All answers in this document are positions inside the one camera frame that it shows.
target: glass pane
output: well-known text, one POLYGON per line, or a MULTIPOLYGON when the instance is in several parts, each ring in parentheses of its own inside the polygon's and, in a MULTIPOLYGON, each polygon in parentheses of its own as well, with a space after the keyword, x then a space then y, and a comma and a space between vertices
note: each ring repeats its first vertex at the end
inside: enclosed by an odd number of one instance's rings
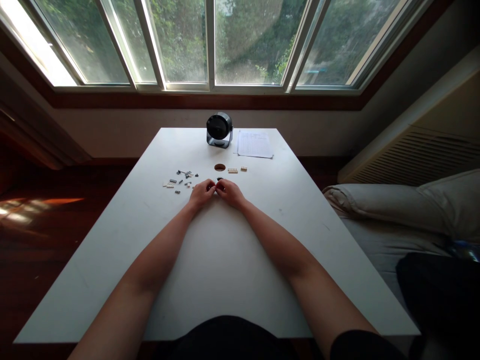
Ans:
POLYGON ((204 0, 151 0, 165 81, 207 82, 204 0))
POLYGON ((0 15, 53 86, 77 85, 18 1, 0 0, 0 15))
POLYGON ((280 85, 307 0, 217 0, 216 84, 280 85))
POLYGON ((88 83, 128 83, 95 1, 36 0, 88 83))
POLYGON ((142 83, 156 83, 157 79, 145 44, 144 33, 140 26, 134 0, 111 0, 111 2, 133 56, 133 62, 138 71, 138 80, 142 83))
POLYGON ((331 0, 298 84, 345 85, 400 0, 331 0))

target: round hole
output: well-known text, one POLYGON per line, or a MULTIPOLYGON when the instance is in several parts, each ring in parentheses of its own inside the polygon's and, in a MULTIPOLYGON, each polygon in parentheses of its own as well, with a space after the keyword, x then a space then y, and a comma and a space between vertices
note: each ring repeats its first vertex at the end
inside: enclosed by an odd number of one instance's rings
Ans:
POLYGON ((217 164, 217 165, 215 165, 215 170, 217 170, 217 171, 223 171, 223 170, 225 170, 225 165, 223 165, 223 164, 217 164))

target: paper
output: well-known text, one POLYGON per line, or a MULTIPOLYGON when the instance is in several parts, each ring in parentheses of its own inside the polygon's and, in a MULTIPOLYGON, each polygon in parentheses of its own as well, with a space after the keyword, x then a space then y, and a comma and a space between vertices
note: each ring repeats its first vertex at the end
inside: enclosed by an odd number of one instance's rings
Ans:
POLYGON ((266 132, 240 131, 238 133, 238 155, 256 158, 272 158, 274 153, 266 132))

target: air conditioner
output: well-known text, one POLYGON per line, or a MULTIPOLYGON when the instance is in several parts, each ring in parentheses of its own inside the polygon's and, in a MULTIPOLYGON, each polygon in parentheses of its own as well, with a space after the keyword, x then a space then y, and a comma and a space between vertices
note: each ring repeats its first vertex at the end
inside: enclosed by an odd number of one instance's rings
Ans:
POLYGON ((338 173, 339 183, 418 186, 480 167, 480 46, 338 173))

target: black shirt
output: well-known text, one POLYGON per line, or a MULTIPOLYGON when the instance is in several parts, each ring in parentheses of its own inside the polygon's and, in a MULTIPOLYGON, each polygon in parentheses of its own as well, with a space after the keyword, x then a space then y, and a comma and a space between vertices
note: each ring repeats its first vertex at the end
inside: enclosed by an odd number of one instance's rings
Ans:
MULTIPOLYGON (((264 328, 241 317, 219 316, 198 325, 185 336, 158 346, 157 359, 298 359, 291 346, 264 328)), ((382 337, 351 330, 338 336, 330 349, 331 360, 406 360, 382 337)))

